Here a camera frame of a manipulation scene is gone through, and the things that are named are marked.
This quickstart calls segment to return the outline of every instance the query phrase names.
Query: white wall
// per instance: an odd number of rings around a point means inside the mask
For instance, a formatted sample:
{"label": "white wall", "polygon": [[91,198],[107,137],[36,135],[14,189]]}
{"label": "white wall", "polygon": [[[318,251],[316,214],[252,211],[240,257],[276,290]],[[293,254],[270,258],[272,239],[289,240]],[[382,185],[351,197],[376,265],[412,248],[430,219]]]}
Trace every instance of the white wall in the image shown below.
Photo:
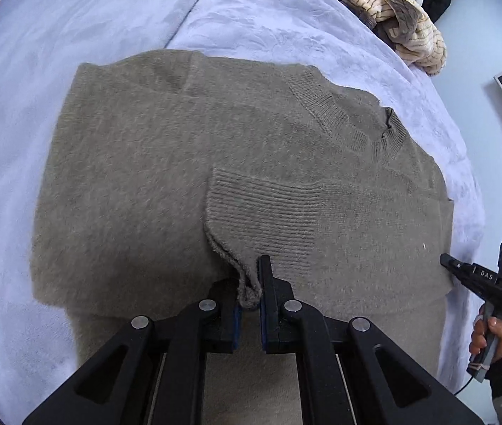
{"label": "white wall", "polygon": [[[493,77],[502,72],[502,0],[454,0],[437,26],[448,59],[433,82],[461,129],[487,215],[476,261],[496,270],[502,241],[502,92]],[[460,395],[486,423],[494,423],[490,397],[488,383],[475,381]]]}

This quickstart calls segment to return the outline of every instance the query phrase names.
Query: finger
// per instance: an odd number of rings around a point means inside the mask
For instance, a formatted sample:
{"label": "finger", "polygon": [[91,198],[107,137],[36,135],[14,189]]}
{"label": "finger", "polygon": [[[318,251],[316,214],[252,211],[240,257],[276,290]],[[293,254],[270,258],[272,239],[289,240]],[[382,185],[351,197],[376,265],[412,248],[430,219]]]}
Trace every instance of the finger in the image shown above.
{"label": "finger", "polygon": [[483,319],[483,316],[482,315],[477,315],[475,317],[475,319],[473,320],[473,326],[475,327],[475,324],[478,322],[478,321],[481,321]]}
{"label": "finger", "polygon": [[482,334],[471,334],[471,343],[480,350],[487,347],[487,340],[485,340],[485,337]]}
{"label": "finger", "polygon": [[473,326],[473,333],[480,335],[485,334],[485,323],[482,319],[475,322],[475,326]]}
{"label": "finger", "polygon": [[471,342],[470,345],[469,345],[469,352],[472,355],[478,355],[478,354],[481,353],[481,349],[478,346],[474,345],[473,342]]}
{"label": "finger", "polygon": [[499,341],[502,342],[502,320],[497,318],[489,318],[489,331],[495,334]]}

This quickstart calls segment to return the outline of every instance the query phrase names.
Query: handheld device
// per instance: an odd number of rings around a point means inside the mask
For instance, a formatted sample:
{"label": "handheld device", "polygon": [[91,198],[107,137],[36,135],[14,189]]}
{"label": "handheld device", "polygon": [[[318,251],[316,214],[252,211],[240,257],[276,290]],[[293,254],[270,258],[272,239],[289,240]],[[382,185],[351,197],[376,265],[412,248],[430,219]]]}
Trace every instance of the handheld device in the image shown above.
{"label": "handheld device", "polygon": [[[476,263],[460,262],[449,254],[440,256],[440,264],[447,268],[467,289],[485,301],[483,320],[492,316],[502,319],[502,243],[499,249],[498,272],[494,272]],[[467,372],[477,381],[483,382],[497,351],[498,338],[488,329],[485,333],[487,346],[478,355],[472,355]]]}

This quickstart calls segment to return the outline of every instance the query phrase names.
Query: black cable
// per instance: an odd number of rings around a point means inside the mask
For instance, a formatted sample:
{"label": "black cable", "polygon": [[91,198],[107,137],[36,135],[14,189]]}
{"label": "black cable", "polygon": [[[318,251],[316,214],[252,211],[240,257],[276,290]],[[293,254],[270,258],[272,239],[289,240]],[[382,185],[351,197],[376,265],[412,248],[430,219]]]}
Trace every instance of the black cable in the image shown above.
{"label": "black cable", "polygon": [[467,383],[463,387],[461,387],[458,391],[456,391],[456,393],[454,393],[454,396],[459,395],[465,387],[467,387],[469,384],[471,384],[472,380],[473,380],[473,377],[470,377],[469,380],[467,381]]}

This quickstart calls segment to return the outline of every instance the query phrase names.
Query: sweater neckline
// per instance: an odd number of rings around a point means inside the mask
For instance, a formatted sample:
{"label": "sweater neckline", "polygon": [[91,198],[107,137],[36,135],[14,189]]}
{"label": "sweater neckline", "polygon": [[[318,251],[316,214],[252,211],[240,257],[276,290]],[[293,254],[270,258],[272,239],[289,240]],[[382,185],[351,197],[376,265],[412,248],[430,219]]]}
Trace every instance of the sweater neckline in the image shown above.
{"label": "sweater neckline", "polygon": [[383,129],[380,139],[372,140],[351,123],[347,111],[336,103],[331,91],[316,78],[312,69],[314,67],[288,66],[281,68],[280,72],[292,93],[315,117],[324,132],[363,159],[382,164],[388,164],[395,159],[409,132],[394,110],[385,107],[386,128]]}

